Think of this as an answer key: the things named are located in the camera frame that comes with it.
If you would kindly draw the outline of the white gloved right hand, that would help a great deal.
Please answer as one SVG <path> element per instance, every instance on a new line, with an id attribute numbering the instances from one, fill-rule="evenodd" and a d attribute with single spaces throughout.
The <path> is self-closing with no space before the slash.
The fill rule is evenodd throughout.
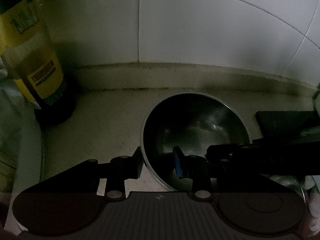
<path id="1" fill-rule="evenodd" d="M 319 234 L 319 175 L 306 176 L 302 189 L 305 191 L 308 207 L 307 235 L 313 237 Z"/>

